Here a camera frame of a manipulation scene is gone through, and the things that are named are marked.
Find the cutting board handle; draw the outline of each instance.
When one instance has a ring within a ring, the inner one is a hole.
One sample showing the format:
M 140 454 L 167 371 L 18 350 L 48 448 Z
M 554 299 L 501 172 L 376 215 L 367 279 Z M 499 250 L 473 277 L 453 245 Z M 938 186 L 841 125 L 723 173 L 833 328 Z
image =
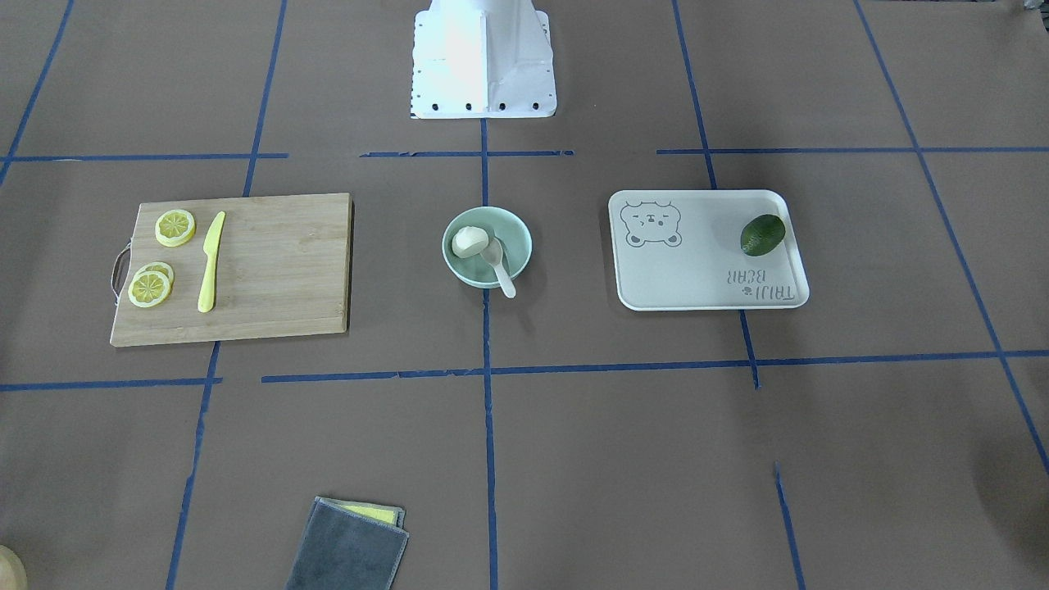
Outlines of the cutting board handle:
M 121 290 L 124 289 L 123 278 L 127 276 L 127 270 L 121 272 L 122 268 L 126 267 L 125 260 L 131 255 L 131 240 L 128 240 L 127 246 L 121 253 L 116 255 L 116 259 L 113 260 L 113 278 L 112 278 L 112 289 L 113 289 L 113 304 L 117 304 L 121 301 Z

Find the white spoon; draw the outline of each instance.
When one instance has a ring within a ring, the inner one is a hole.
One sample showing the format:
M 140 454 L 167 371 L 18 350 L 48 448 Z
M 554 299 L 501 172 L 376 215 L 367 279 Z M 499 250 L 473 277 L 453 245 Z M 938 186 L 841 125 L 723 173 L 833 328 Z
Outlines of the white spoon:
M 495 269 L 495 278 L 499 279 L 499 287 L 502 288 L 502 294 L 508 299 L 516 297 L 517 289 L 514 287 L 513 281 L 510 280 L 507 269 L 502 266 L 502 243 L 499 241 L 499 238 L 492 236 L 488 240 L 488 246 L 480 251 L 480 257 Z

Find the light green bowl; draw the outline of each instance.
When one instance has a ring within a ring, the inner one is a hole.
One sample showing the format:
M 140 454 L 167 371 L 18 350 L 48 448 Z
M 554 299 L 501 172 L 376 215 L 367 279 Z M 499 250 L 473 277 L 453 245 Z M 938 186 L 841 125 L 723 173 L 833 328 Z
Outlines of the light green bowl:
M 520 217 L 498 207 L 475 207 L 459 213 L 445 229 L 441 251 L 445 262 L 459 280 L 478 289 L 494 289 L 499 286 L 495 271 L 480 255 L 459 258 L 452 252 L 452 237 L 461 229 L 473 226 L 499 238 L 502 243 L 502 265 L 511 278 L 521 274 L 532 258 L 532 234 Z

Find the wooden cutting board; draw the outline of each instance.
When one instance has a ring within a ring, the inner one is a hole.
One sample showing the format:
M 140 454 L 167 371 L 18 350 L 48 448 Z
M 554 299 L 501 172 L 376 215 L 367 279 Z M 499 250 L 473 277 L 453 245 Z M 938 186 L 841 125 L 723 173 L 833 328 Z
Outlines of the wooden cutting board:
M 183 246 L 156 241 L 164 212 L 185 209 L 196 233 Z M 197 311 L 212 219 L 226 211 L 218 249 L 215 308 Z M 144 203 L 131 237 L 109 342 L 171 344 L 331 334 L 346 331 L 351 202 L 348 193 Z M 131 275 L 149 262 L 171 265 L 171 295 L 153 308 L 128 299 Z

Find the yellow plastic knife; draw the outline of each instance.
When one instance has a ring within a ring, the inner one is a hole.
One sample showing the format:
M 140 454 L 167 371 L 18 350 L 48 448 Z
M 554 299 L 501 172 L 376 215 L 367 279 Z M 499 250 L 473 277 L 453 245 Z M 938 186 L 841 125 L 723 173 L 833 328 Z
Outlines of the yellow plastic knife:
M 204 270 L 200 297 L 197 298 L 197 311 L 202 314 L 215 307 L 215 264 L 218 261 L 218 240 L 222 237 L 223 223 L 226 223 L 226 211 L 219 211 L 208 228 L 208 235 L 204 238 L 204 253 L 208 255 L 208 266 Z

